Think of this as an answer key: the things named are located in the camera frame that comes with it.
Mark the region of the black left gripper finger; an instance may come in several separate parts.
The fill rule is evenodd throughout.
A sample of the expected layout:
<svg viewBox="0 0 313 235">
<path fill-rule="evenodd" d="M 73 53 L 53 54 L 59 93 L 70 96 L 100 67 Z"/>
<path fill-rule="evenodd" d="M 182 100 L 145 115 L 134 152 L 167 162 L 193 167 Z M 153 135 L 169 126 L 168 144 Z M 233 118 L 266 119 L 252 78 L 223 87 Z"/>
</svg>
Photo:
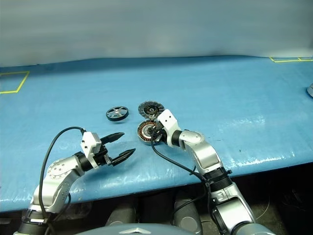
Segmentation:
<svg viewBox="0 0 313 235">
<path fill-rule="evenodd" d="M 127 160 L 135 151 L 136 149 L 133 148 L 120 153 L 116 158 L 111 159 L 111 165 L 116 166 L 122 163 L 123 161 Z"/>
<path fill-rule="evenodd" d="M 101 144 L 105 145 L 107 143 L 114 142 L 114 141 L 118 140 L 119 138 L 121 138 L 123 135 L 125 135 L 125 133 L 123 133 L 123 132 L 117 132 L 117 133 L 109 134 L 109 135 L 102 137 L 100 139 Z"/>
</svg>

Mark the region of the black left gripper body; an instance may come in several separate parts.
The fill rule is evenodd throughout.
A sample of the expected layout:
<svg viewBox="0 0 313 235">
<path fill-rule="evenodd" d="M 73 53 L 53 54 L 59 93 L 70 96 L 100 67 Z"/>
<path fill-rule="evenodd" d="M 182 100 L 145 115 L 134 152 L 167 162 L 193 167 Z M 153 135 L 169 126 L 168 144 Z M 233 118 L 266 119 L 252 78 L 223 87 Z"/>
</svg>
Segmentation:
<svg viewBox="0 0 313 235">
<path fill-rule="evenodd" d="M 108 150 L 105 145 L 100 147 L 99 152 L 94 154 L 93 159 L 97 166 L 112 164 L 112 158 L 109 157 Z"/>
</svg>

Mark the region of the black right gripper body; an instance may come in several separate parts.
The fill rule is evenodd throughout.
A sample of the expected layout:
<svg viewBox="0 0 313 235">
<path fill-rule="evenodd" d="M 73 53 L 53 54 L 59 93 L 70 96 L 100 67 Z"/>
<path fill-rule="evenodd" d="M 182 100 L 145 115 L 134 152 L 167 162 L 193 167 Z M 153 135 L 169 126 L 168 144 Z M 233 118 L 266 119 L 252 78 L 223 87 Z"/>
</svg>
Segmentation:
<svg viewBox="0 0 313 235">
<path fill-rule="evenodd" d="M 167 144 L 167 133 L 164 129 L 164 125 L 161 122 L 157 122 L 153 127 L 150 127 L 149 134 L 151 137 L 151 144 Z"/>
</svg>

